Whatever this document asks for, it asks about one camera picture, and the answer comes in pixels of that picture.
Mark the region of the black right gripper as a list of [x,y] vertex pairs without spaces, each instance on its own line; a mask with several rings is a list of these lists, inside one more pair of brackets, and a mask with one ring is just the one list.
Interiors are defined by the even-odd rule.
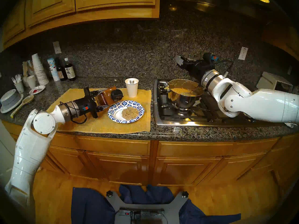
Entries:
[[175,55],[175,61],[178,66],[187,67],[189,75],[194,77],[196,80],[201,80],[207,71],[214,69],[214,65],[206,62],[205,60],[193,60]]

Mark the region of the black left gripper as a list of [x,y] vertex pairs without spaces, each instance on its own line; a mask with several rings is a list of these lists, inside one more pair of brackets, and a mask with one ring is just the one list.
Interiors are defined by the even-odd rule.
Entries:
[[74,100],[74,107],[76,108],[76,117],[86,115],[90,113],[93,118],[97,118],[97,112],[102,112],[109,108],[110,105],[98,105],[96,104],[95,97],[104,92],[107,89],[98,89],[90,91],[89,87],[83,89],[84,97]]

